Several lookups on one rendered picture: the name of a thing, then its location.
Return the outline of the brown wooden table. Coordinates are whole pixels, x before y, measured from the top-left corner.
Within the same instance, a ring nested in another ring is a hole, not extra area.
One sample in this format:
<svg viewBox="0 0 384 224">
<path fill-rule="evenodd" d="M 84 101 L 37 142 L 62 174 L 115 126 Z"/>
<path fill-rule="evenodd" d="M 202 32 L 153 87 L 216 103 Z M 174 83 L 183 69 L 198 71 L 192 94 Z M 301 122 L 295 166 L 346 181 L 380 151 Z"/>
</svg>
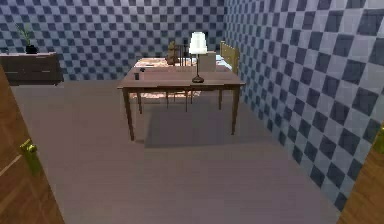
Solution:
<svg viewBox="0 0 384 224">
<path fill-rule="evenodd" d="M 134 80 L 134 73 L 139 73 L 139 80 Z M 135 140 L 130 104 L 131 93 L 154 93 L 154 92 L 178 92 L 187 91 L 219 91 L 219 101 L 222 101 L 222 91 L 233 92 L 231 134 L 235 134 L 237 114 L 240 99 L 240 89 L 245 85 L 238 75 L 234 74 L 225 66 L 217 65 L 213 72 L 200 72 L 199 76 L 204 79 L 203 83 L 193 83 L 196 76 L 194 67 L 147 67 L 144 72 L 139 67 L 132 68 L 128 74 L 119 82 L 117 88 L 122 91 L 125 113 L 128 122 L 129 137 Z"/>
</svg>

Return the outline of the beige box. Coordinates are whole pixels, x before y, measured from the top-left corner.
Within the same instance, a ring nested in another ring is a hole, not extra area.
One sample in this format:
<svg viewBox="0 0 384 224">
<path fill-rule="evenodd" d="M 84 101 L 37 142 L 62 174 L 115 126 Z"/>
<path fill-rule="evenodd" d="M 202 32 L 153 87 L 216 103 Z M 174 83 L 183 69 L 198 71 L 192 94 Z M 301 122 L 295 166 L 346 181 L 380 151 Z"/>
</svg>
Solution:
<svg viewBox="0 0 384 224">
<path fill-rule="evenodd" d="M 198 66 L 200 72 L 213 72 L 216 68 L 216 52 L 208 51 L 206 54 L 200 54 Z"/>
</svg>

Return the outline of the dark wooden chair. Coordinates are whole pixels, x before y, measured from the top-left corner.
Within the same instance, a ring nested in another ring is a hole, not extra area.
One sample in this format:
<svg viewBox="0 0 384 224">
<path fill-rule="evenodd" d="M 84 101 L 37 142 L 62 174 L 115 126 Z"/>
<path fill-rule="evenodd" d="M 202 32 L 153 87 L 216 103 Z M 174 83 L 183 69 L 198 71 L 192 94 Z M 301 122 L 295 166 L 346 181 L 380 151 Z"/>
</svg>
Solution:
<svg viewBox="0 0 384 224">
<path fill-rule="evenodd" d="M 193 65 L 193 62 L 192 62 L 192 56 L 188 53 L 187 51 L 187 47 L 188 45 L 186 44 L 176 44 L 177 45 L 177 48 L 178 48 L 178 52 L 177 52 L 177 56 L 178 56 L 178 59 L 179 59 L 179 62 L 175 65 L 175 66 L 181 66 L 181 67 L 184 67 L 184 66 L 192 66 Z M 187 103 L 188 103 L 188 92 L 187 90 L 182 90 L 182 91 L 179 91 L 179 92 L 171 92 L 171 94 L 173 94 L 173 99 L 174 101 L 176 100 L 176 96 L 178 94 L 183 94 L 183 96 L 185 97 L 185 110 L 187 111 Z M 169 97 L 169 94 L 170 92 L 166 92 L 166 100 L 167 100 L 167 107 L 168 107 L 168 97 Z"/>
</svg>

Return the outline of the brown teddy bear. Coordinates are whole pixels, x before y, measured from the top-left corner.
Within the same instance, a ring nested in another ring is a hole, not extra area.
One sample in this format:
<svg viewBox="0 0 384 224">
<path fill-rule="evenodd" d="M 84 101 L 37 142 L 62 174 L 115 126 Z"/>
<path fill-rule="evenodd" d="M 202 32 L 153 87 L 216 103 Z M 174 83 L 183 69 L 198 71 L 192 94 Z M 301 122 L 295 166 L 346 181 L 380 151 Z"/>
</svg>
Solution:
<svg viewBox="0 0 384 224">
<path fill-rule="evenodd" d="M 166 56 L 166 62 L 168 65 L 175 66 L 178 62 L 178 56 L 177 56 L 178 48 L 174 41 L 171 41 L 168 45 L 168 54 Z"/>
</svg>

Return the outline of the white shade table lamp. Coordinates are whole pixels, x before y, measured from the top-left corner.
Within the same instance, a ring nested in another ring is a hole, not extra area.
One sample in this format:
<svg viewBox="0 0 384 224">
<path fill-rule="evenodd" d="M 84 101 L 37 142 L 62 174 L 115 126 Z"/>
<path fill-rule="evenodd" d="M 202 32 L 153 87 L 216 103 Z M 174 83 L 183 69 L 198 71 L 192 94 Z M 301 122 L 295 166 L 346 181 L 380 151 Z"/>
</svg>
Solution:
<svg viewBox="0 0 384 224">
<path fill-rule="evenodd" d="M 199 56 L 207 53 L 206 37 L 203 32 L 193 32 L 189 44 L 189 53 L 196 56 L 196 76 L 193 83 L 203 83 L 204 79 L 199 76 Z"/>
</svg>

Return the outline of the bed with wooden headboard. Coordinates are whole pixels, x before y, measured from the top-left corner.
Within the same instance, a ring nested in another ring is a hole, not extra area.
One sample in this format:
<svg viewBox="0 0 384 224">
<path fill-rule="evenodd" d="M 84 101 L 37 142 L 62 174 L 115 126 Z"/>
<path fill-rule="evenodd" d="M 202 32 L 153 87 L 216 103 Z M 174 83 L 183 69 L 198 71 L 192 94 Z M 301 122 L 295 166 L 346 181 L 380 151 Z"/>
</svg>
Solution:
<svg viewBox="0 0 384 224">
<path fill-rule="evenodd" d="M 171 67 L 171 66 L 167 65 L 165 57 L 164 58 L 142 58 L 136 62 L 135 67 L 140 67 L 140 68 Z M 239 61 L 239 50 L 237 48 L 229 46 L 224 41 L 221 41 L 220 42 L 220 52 L 216 53 L 216 65 L 226 66 L 234 74 L 237 74 L 238 73 L 238 61 Z M 194 58 L 193 56 L 192 56 L 192 62 L 193 62 L 192 66 L 195 66 L 196 65 L 196 58 Z M 157 98 L 166 98 L 166 93 L 165 92 L 140 93 L 140 94 L 131 93 L 130 96 L 133 98 L 143 97 L 143 98 L 157 99 Z"/>
</svg>

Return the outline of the dark wooden sideboard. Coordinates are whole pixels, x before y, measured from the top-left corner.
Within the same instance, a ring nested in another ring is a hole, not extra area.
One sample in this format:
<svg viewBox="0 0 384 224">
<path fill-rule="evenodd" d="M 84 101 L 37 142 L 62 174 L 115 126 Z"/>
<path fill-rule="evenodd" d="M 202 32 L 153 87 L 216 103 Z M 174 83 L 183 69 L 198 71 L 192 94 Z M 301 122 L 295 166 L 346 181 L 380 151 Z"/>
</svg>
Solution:
<svg viewBox="0 0 384 224">
<path fill-rule="evenodd" d="M 0 53 L 0 65 L 10 85 L 58 85 L 64 81 L 56 52 Z"/>
</svg>

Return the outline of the green plant in black pot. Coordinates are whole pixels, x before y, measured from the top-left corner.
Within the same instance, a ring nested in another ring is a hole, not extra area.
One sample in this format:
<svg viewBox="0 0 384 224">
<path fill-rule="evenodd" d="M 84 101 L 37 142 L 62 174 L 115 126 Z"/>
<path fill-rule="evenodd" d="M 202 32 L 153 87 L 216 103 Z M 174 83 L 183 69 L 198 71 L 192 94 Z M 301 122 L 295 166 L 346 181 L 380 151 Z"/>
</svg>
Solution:
<svg viewBox="0 0 384 224">
<path fill-rule="evenodd" d="M 35 47 L 31 43 L 31 34 L 32 34 L 32 32 L 29 31 L 26 27 L 22 28 L 18 24 L 16 24 L 16 28 L 18 29 L 20 35 L 24 38 L 24 40 L 26 42 L 25 53 L 26 54 L 37 54 L 38 53 L 38 48 Z"/>
</svg>

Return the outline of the brown wooden room door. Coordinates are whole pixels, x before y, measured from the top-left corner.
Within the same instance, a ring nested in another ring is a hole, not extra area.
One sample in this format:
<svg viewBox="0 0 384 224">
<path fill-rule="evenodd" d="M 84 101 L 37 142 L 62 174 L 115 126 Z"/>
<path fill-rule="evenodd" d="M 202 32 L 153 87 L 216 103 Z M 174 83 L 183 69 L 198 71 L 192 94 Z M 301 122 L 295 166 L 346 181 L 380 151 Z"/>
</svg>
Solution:
<svg viewBox="0 0 384 224">
<path fill-rule="evenodd" d="M 33 175 L 26 163 L 20 145 L 27 139 L 28 128 L 0 65 L 0 224 L 65 224 L 44 169 Z"/>
<path fill-rule="evenodd" d="M 372 146 L 336 224 L 384 224 L 384 155 Z"/>
</svg>

